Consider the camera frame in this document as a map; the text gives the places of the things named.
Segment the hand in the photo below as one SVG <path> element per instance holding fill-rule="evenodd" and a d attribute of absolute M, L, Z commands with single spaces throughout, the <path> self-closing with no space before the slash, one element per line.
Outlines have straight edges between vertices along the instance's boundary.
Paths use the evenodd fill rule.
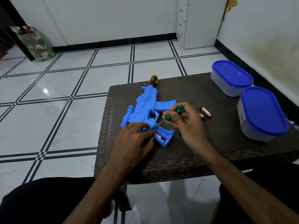
<path fill-rule="evenodd" d="M 181 116 L 174 112 L 178 106 L 184 106 L 185 112 Z M 170 114 L 171 121 L 166 121 L 167 124 L 178 128 L 181 132 L 186 145 L 192 149 L 193 153 L 200 155 L 202 149 L 209 144 L 205 135 L 204 126 L 199 113 L 187 102 L 177 103 L 172 106 L 169 111 L 163 112 L 162 118 Z"/>
<path fill-rule="evenodd" d="M 129 123 L 114 139 L 113 149 L 107 166 L 113 166 L 124 174 L 129 174 L 154 147 L 154 131 L 139 133 L 142 128 L 149 128 L 147 123 Z M 151 137 L 148 143 L 141 147 L 142 142 Z"/>

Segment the white wall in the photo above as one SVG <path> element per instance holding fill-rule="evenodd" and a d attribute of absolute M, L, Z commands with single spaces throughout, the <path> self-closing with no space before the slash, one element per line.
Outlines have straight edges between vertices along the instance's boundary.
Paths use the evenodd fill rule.
<path fill-rule="evenodd" d="M 10 0 L 54 46 L 176 32 L 178 0 Z"/>
<path fill-rule="evenodd" d="M 218 40 L 299 106 L 299 0 L 237 0 Z"/>

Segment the toy gun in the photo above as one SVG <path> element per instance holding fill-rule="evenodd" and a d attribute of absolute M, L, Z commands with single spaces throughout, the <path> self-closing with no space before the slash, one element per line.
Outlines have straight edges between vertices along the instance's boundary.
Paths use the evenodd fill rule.
<path fill-rule="evenodd" d="M 132 105 L 128 107 L 128 111 L 123 117 L 121 127 L 125 127 L 130 122 L 146 122 L 150 125 L 150 127 L 143 128 L 140 132 L 154 129 L 155 139 L 163 147 L 167 147 L 173 137 L 174 130 L 168 131 L 160 126 L 157 126 L 157 120 L 159 117 L 158 112 L 169 110 L 173 105 L 176 104 L 176 101 L 157 101 L 158 92 L 155 88 L 155 85 L 158 83 L 157 75 L 153 75 L 149 80 L 149 83 L 150 85 L 141 87 L 144 90 L 144 93 L 137 98 L 136 107 L 133 107 Z M 150 118 L 150 116 L 153 114 L 155 114 L 155 118 Z"/>

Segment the tabletop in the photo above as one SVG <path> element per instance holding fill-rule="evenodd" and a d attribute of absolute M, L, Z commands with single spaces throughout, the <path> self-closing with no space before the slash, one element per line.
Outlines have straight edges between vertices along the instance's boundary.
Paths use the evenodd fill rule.
<path fill-rule="evenodd" d="M 250 169 L 265 157 L 292 156 L 299 158 L 299 132 L 290 124 L 289 131 L 269 142 L 247 138 L 241 131 L 237 102 L 238 97 L 225 95 L 211 80 L 211 73 L 187 75 L 159 80 L 157 101 L 187 101 L 197 110 L 204 106 L 212 113 L 204 120 L 207 137 L 213 147 L 239 169 Z M 106 165 L 115 136 L 129 105 L 143 93 L 138 82 L 111 86 L 108 92 L 101 125 L 95 164 L 95 177 Z M 161 127 L 172 127 L 162 123 Z M 126 183 L 141 184 L 211 175 L 211 170 L 185 145 L 179 131 L 174 129 L 174 138 L 167 148 L 155 142 L 154 149 L 128 176 Z"/>

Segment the drawer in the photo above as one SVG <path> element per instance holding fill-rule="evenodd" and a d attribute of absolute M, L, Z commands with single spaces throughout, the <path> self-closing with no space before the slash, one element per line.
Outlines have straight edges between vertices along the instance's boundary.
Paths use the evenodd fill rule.
<path fill-rule="evenodd" d="M 184 19 L 187 20 L 187 15 L 188 15 L 188 6 L 181 3 L 180 1 L 178 2 L 178 14 Z"/>
<path fill-rule="evenodd" d="M 182 47 L 185 45 L 185 34 L 177 27 L 176 28 L 176 36 L 178 38 L 178 42 Z"/>
<path fill-rule="evenodd" d="M 184 33 L 186 34 L 186 24 L 187 21 L 185 21 L 183 18 L 178 15 L 178 22 L 177 22 L 177 27 Z"/>
<path fill-rule="evenodd" d="M 189 5 L 189 0 L 179 0 L 181 1 L 182 3 L 184 3 L 185 5 Z"/>

